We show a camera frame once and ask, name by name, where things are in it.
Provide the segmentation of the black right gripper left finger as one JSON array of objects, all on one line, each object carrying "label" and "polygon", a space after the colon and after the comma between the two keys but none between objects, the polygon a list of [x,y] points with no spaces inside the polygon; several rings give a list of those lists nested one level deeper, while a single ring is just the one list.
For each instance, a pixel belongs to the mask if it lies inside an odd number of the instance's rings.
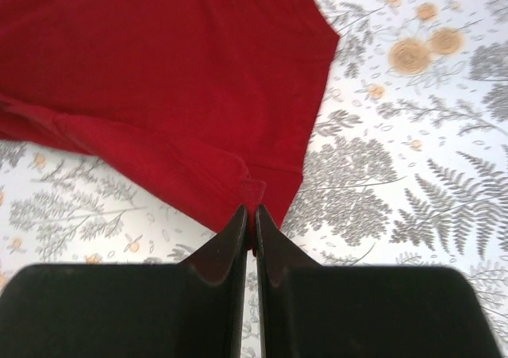
[{"label": "black right gripper left finger", "polygon": [[248,213],[177,264],[34,264],[1,295],[4,357],[237,357]]}]

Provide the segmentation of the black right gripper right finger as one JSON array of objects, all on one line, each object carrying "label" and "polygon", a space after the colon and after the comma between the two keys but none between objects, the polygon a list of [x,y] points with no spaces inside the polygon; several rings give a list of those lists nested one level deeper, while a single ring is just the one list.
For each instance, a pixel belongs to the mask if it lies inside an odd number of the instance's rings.
[{"label": "black right gripper right finger", "polygon": [[440,266],[324,266],[256,211],[265,357],[498,357],[479,301]]}]

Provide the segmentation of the dark red t shirt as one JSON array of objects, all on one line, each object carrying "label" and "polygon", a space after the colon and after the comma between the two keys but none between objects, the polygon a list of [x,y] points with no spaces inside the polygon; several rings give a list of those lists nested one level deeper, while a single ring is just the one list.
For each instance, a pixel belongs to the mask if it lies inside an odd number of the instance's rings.
[{"label": "dark red t shirt", "polygon": [[314,0],[1,0],[1,136],[215,232],[242,205],[281,225],[338,41]]}]

